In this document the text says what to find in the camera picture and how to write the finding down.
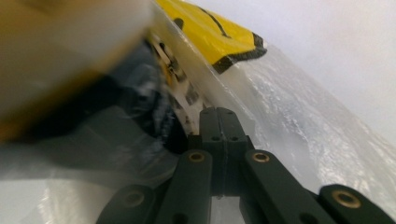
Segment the transparent plastic film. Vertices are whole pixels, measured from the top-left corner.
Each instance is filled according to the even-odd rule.
[[[219,73],[174,23],[175,16],[159,6],[154,10],[152,34],[172,50],[200,97],[237,114],[256,148],[275,153],[305,188],[318,192],[331,183],[347,185],[396,218],[396,148],[276,47],[268,45],[261,57]],[[200,38],[210,41],[205,32]]]

